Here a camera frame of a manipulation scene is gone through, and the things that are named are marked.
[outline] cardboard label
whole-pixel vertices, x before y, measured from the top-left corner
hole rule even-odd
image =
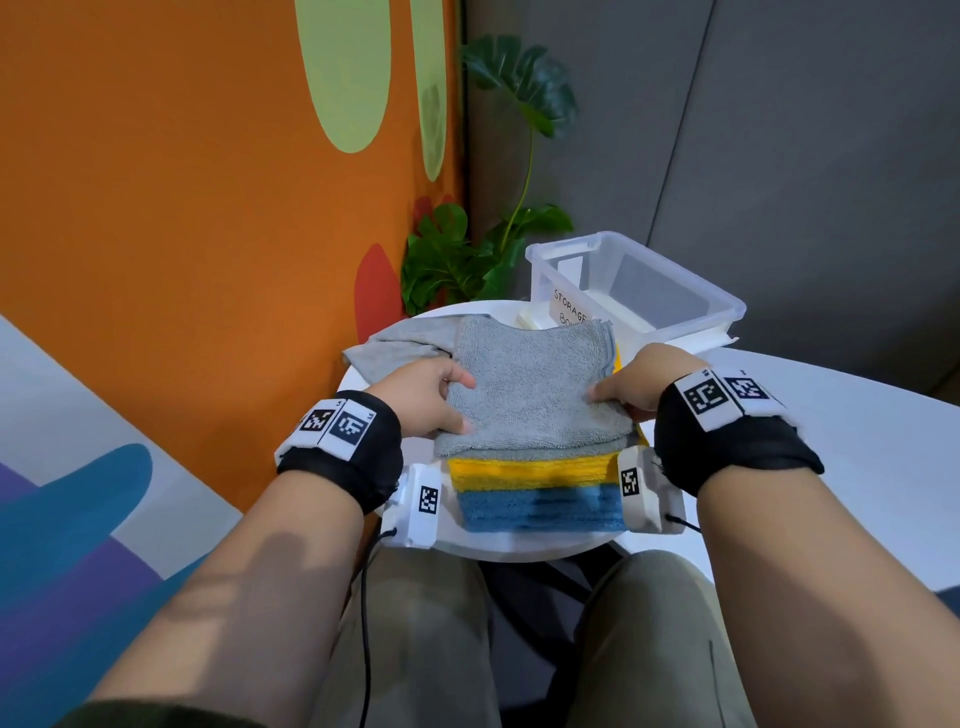
[[[581,307],[579,296],[573,298],[562,288],[554,286],[553,295],[550,297],[550,318],[561,326],[569,326],[582,324],[593,317]]]

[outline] person's left arm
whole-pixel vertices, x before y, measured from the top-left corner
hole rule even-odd
[[[473,377],[446,357],[422,359],[367,391],[404,436],[468,423],[447,383]],[[329,480],[279,475],[107,673],[91,700],[176,703],[305,725],[336,635],[363,512]]]

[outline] forearm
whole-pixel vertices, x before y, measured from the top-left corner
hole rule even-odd
[[[93,693],[302,726],[324,673],[363,514],[311,473],[280,475]]]
[[[960,620],[820,478],[726,468],[698,515],[760,725],[960,720]]]

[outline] person's leg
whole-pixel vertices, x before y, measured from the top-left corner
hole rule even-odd
[[[368,728],[500,725],[483,575],[436,549],[381,547],[367,573]],[[356,728],[364,695],[359,578],[311,728]]]
[[[668,551],[624,559],[597,585],[578,633],[567,728],[756,726],[713,585]]]

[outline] wristband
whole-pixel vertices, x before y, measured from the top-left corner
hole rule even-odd
[[[703,369],[660,395],[654,450],[667,479],[694,497],[729,465],[823,473],[820,458],[789,419],[783,404],[742,370]]]
[[[367,392],[343,390],[320,400],[276,449],[277,473],[306,471],[343,488],[364,515],[396,490],[403,470],[400,420]]]

